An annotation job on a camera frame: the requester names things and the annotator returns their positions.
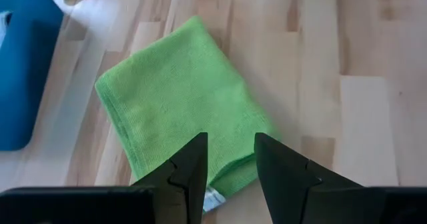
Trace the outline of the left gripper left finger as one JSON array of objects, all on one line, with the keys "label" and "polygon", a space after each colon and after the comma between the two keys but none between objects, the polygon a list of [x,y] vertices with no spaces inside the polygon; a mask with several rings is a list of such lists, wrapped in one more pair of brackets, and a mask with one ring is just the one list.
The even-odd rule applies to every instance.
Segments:
[{"label": "left gripper left finger", "polygon": [[0,193],[0,224],[200,224],[207,133],[131,186],[20,187]]}]

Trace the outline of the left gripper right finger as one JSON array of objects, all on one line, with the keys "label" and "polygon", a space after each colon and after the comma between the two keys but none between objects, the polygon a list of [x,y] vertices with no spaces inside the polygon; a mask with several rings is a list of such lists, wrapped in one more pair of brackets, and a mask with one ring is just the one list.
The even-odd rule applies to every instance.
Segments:
[{"label": "left gripper right finger", "polygon": [[265,133],[254,153],[273,224],[427,224],[427,187],[365,187]]}]

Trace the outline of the green microfiber towel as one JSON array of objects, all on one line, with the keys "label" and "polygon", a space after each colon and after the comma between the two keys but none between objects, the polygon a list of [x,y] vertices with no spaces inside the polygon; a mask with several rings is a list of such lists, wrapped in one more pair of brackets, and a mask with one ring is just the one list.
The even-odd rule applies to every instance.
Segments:
[{"label": "green microfiber towel", "polygon": [[137,178],[207,133],[204,211],[257,178],[256,133],[278,136],[198,17],[106,71],[95,89]]}]

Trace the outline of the blue plastic bin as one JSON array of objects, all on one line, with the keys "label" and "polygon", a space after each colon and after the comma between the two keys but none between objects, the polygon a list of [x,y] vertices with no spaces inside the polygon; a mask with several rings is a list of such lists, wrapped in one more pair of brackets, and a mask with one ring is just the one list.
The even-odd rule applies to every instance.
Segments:
[{"label": "blue plastic bin", "polygon": [[53,0],[0,0],[0,151],[31,140],[62,20]]}]

